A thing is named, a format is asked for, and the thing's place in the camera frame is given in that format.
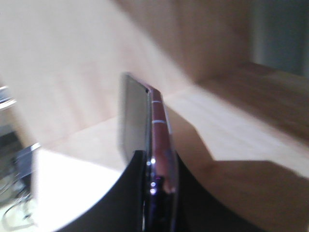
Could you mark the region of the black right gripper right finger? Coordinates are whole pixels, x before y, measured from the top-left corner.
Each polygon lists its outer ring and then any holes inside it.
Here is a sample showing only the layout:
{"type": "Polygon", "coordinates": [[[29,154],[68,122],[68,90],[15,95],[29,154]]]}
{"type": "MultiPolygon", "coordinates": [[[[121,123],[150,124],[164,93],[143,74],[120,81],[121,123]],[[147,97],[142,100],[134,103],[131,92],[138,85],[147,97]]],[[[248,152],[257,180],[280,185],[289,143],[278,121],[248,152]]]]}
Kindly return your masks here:
{"type": "Polygon", "coordinates": [[[259,232],[261,229],[224,206],[196,180],[180,156],[177,232],[259,232]]]}

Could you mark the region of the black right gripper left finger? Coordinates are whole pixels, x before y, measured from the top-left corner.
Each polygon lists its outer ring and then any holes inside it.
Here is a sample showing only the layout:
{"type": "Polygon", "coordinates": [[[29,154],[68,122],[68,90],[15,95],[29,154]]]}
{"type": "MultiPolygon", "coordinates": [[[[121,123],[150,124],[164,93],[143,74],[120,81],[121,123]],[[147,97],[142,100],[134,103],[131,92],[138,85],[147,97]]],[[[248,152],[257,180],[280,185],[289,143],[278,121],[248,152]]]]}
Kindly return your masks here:
{"type": "Polygon", "coordinates": [[[59,232],[141,232],[146,155],[135,151],[119,179],[94,206],[59,232]]]}

